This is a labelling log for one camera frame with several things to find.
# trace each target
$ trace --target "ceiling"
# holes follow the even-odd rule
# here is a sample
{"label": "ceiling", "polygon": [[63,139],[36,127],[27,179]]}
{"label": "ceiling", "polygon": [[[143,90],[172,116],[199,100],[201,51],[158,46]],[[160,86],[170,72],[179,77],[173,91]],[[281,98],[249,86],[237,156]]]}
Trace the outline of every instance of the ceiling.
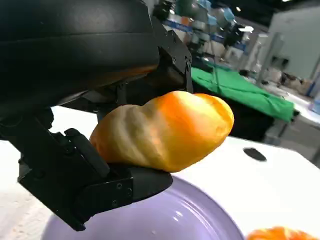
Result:
{"label": "ceiling", "polygon": [[269,26],[274,13],[290,9],[320,6],[319,0],[210,0],[216,6],[228,6],[234,15],[251,22]]}

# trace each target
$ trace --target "black bracket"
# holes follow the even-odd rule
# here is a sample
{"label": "black bracket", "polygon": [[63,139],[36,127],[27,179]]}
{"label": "black bracket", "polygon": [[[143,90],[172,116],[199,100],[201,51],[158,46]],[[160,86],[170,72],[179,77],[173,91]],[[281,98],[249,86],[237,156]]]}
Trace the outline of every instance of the black bracket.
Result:
{"label": "black bracket", "polygon": [[169,173],[108,165],[77,130],[51,133],[52,121],[50,108],[7,118],[0,122],[0,134],[21,152],[18,182],[74,230],[84,230],[97,213],[171,185]]}

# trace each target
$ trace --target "equipment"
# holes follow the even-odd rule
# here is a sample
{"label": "equipment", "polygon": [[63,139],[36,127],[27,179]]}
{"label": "equipment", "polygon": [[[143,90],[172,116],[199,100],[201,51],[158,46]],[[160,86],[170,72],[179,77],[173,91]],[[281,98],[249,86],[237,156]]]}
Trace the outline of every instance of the equipment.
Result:
{"label": "equipment", "polygon": [[51,133],[50,107],[106,113],[192,92],[191,54],[141,0],[0,3],[0,136],[20,152],[18,182],[76,231],[151,197],[169,173],[106,164],[77,130]]}
{"label": "equipment", "polygon": [[319,71],[320,7],[280,12],[273,15],[266,44],[261,48],[258,83],[268,67],[290,75],[314,79]]}

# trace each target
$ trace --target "purple plate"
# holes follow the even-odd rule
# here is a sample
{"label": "purple plate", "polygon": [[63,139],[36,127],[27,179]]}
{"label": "purple plate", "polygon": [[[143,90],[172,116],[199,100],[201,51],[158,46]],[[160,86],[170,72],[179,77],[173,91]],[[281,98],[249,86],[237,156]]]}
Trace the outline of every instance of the purple plate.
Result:
{"label": "purple plate", "polygon": [[53,215],[42,240],[244,240],[215,201],[177,177],[164,192],[97,214],[85,226],[76,232]]}

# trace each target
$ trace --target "table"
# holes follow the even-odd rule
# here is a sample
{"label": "table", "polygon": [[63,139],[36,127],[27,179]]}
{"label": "table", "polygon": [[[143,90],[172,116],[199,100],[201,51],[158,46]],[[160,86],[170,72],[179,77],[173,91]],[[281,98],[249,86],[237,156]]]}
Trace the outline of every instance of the table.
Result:
{"label": "table", "polygon": [[284,96],[284,99],[294,103],[294,109],[300,112],[301,119],[304,122],[320,129],[320,115],[309,110],[309,101],[289,92]]}
{"label": "table", "polygon": [[[54,107],[52,132],[76,128],[87,137],[96,116]],[[258,162],[243,152],[254,147],[267,158]],[[16,183],[19,153],[0,142],[0,239],[39,240],[51,212]],[[174,174],[196,185],[233,218],[244,235],[276,225],[320,237],[320,170],[297,152],[228,137],[197,164]]]}

